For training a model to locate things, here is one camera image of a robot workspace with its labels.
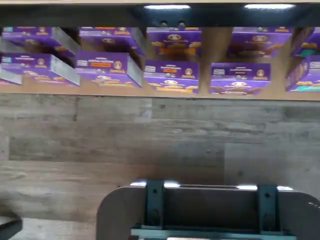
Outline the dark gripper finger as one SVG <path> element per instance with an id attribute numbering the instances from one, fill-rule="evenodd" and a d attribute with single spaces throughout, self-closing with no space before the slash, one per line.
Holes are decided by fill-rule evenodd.
<path id="1" fill-rule="evenodd" d="M 147 180 L 145 187 L 144 224 L 151 227 L 162 227 L 164 222 L 165 182 Z"/>
<path id="2" fill-rule="evenodd" d="M 279 231 L 278 188 L 276 185 L 257 186 L 257 210 L 260 232 Z"/>

